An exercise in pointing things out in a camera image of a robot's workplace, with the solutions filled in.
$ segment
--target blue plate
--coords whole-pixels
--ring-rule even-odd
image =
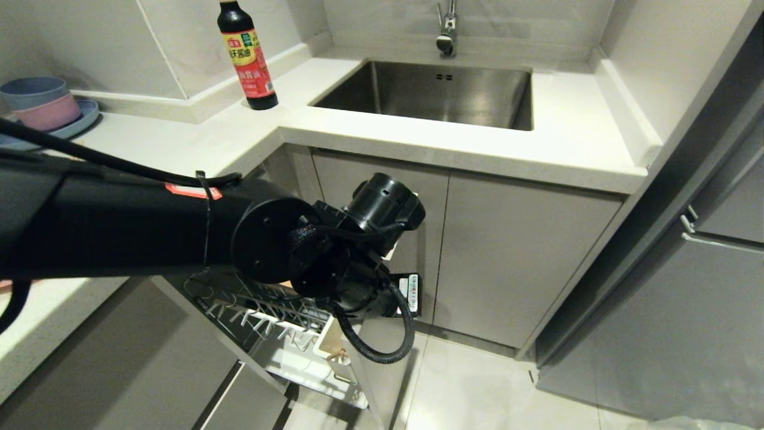
[[[98,103],[92,100],[77,100],[77,104],[79,105],[79,109],[83,111],[82,116],[75,122],[67,124],[60,129],[55,129],[52,132],[48,132],[48,134],[59,138],[70,138],[84,132],[85,129],[90,127],[98,119],[100,113],[98,111]],[[31,151],[39,149],[39,146],[11,136],[0,135],[0,148],[14,149],[16,151]]]

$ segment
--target refrigerator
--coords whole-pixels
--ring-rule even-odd
[[[536,342],[538,387],[764,427],[762,20]]]

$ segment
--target stainless steel sink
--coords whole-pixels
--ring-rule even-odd
[[[530,73],[369,61],[314,106],[532,130]]]

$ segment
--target red bottle label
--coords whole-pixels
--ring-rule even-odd
[[[256,99],[275,93],[268,66],[265,65],[263,49],[254,29],[223,33],[223,40],[241,81],[241,87],[244,88],[244,94]]]

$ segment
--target white countertop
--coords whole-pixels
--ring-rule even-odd
[[[154,168],[193,176],[244,173],[289,142],[533,181],[630,194],[644,181],[584,64],[533,71],[531,132],[308,106],[366,56],[334,48],[275,81],[279,106],[253,111],[235,103],[202,124],[105,114],[76,141]],[[381,60],[435,63],[379,50]],[[516,68],[463,55],[449,65]],[[32,286],[19,319],[0,338],[0,402],[124,282],[51,279]]]

